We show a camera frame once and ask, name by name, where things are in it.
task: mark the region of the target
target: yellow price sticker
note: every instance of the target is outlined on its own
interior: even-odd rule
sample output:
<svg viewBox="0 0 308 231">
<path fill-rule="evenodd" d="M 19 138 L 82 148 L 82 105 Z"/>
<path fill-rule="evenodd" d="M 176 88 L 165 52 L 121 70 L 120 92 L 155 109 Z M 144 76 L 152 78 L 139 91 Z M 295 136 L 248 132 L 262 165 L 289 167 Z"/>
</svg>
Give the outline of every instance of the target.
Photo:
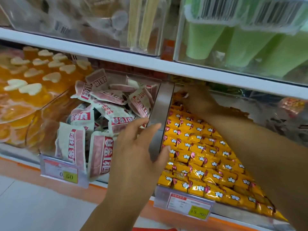
<svg viewBox="0 0 308 231">
<path fill-rule="evenodd" d="M 208 215 L 209 211 L 210 210 L 205 209 L 205 208 L 192 206 L 190 211 L 188 212 L 188 215 L 204 220 L 206 216 Z"/>
<path fill-rule="evenodd" d="M 78 175 L 76 173 L 63 171 L 63 177 L 65 181 L 69 181 L 76 184 L 78 183 Z"/>
</svg>

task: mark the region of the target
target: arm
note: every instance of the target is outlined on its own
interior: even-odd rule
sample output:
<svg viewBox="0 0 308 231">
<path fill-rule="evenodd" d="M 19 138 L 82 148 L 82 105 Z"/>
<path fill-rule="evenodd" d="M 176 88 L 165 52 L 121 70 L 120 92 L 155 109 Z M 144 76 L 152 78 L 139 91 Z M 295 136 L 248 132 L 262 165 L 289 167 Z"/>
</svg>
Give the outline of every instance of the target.
<svg viewBox="0 0 308 231">
<path fill-rule="evenodd" d="M 169 159 L 170 146 L 162 149 L 156 162 L 150 160 L 150 142 L 161 124 L 138 128 L 148 118 L 130 122 L 114 144 L 107 194 L 80 231 L 129 231 L 133 228 L 156 187 Z"/>
<path fill-rule="evenodd" d="M 222 107 L 205 87 L 186 87 L 183 103 L 214 126 L 297 231 L 308 227 L 308 148 Z"/>
</svg>

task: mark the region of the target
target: hand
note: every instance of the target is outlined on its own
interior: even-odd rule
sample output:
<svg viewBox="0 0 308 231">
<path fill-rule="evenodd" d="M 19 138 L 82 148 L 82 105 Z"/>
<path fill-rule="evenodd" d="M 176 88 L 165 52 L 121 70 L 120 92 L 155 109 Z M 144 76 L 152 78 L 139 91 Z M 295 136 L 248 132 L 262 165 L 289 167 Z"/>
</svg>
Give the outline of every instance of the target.
<svg viewBox="0 0 308 231">
<path fill-rule="evenodd" d="M 221 106 L 215 101 L 209 92 L 209 88 L 203 85 L 185 86 L 179 91 L 188 93 L 187 98 L 180 101 L 192 113 L 200 118 L 205 118 L 209 114 L 216 113 Z"/>
<path fill-rule="evenodd" d="M 150 160 L 149 144 L 161 123 L 145 128 L 137 137 L 138 128 L 148 121 L 130 122 L 114 144 L 106 200 L 116 200 L 129 211 L 141 212 L 169 159 L 170 146 L 166 146 L 156 162 Z"/>
</svg>

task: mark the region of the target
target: white flower logo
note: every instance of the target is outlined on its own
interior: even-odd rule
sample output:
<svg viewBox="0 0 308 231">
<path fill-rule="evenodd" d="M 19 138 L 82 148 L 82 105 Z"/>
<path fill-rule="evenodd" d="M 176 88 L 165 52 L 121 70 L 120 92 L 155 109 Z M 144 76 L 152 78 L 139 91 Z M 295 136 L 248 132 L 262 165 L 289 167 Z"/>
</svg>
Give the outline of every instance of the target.
<svg viewBox="0 0 308 231">
<path fill-rule="evenodd" d="M 251 202 L 254 202 L 254 203 L 257 202 L 256 199 L 255 199 L 255 198 L 252 198 L 252 197 L 248 197 L 248 200 L 251 201 Z"/>
<path fill-rule="evenodd" d="M 238 196 L 235 196 L 235 195 L 231 195 L 231 198 L 234 199 L 234 200 L 236 200 L 236 201 L 239 201 L 239 200 L 240 200 L 240 198 L 239 198 Z"/>
<path fill-rule="evenodd" d="M 199 176 L 203 176 L 204 175 L 204 172 L 202 172 L 201 170 L 199 170 L 199 171 L 196 171 L 196 174 Z"/>
<path fill-rule="evenodd" d="M 220 197 L 220 198 L 222 198 L 222 196 L 223 196 L 223 194 L 222 193 L 220 193 L 220 192 L 215 192 L 215 195 L 217 196 L 217 197 Z"/>
<path fill-rule="evenodd" d="M 228 164 L 225 164 L 225 168 L 232 169 L 232 167 L 230 165 L 228 165 Z"/>
<path fill-rule="evenodd" d="M 197 186 L 197 190 L 204 191 L 204 186 Z"/>
<path fill-rule="evenodd" d="M 214 177 L 214 178 L 217 178 L 217 179 L 220 179 L 220 176 L 217 175 L 217 174 L 213 174 L 213 177 Z"/>
<path fill-rule="evenodd" d="M 189 187 L 189 184 L 187 184 L 186 182 L 182 183 L 182 185 L 183 185 L 183 187 L 184 187 L 185 189 L 188 189 L 188 187 Z"/>
<path fill-rule="evenodd" d="M 244 182 L 245 184 L 247 184 L 247 185 L 250 185 L 250 181 L 248 181 L 248 180 L 243 180 L 243 182 Z"/>
<path fill-rule="evenodd" d="M 229 178 L 228 178 L 228 181 L 234 183 L 234 182 L 235 182 L 235 179 L 229 177 Z"/>
</svg>

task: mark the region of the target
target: white floor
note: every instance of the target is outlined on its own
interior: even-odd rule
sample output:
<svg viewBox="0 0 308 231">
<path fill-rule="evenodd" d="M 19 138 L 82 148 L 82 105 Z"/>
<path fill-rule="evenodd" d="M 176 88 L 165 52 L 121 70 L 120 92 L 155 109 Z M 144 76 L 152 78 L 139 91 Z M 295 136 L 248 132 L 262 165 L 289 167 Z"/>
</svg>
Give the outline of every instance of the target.
<svg viewBox="0 0 308 231">
<path fill-rule="evenodd" d="M 95 206 L 0 175 L 1 231 L 79 231 Z M 141 217 L 135 227 L 170 228 Z"/>
</svg>

